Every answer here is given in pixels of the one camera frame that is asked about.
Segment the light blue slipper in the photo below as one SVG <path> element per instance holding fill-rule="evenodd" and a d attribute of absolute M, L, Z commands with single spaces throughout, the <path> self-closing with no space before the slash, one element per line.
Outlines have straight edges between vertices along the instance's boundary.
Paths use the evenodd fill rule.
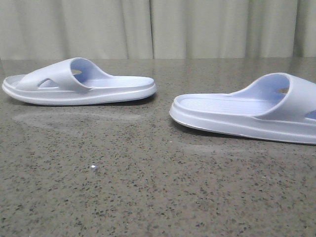
<path fill-rule="evenodd" d="M 26 75 L 4 79 L 5 93 L 19 101 L 54 106 L 133 101 L 152 96 L 152 78 L 112 76 L 85 58 L 71 58 Z"/>
<path fill-rule="evenodd" d="M 178 123 L 198 130 L 300 144 L 316 142 L 316 85 L 286 73 L 264 75 L 229 94 L 177 96 Z"/>

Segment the grey-green background curtain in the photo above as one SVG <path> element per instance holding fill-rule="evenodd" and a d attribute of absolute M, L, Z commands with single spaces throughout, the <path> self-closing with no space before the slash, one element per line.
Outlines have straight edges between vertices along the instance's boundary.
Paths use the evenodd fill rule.
<path fill-rule="evenodd" d="M 2 60 L 314 57 L 313 0 L 3 0 Z"/>

